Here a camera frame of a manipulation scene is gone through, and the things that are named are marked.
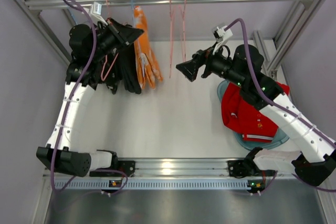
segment red clothing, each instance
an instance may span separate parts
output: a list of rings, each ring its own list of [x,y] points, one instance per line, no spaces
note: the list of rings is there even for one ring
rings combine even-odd
[[[289,94],[289,87],[279,84],[284,92]],[[270,140],[260,139],[259,135],[274,137],[278,126],[270,119],[260,114],[253,106],[245,102],[239,95],[240,87],[229,83],[222,99],[222,119],[226,127],[243,134],[245,141],[269,143]]]

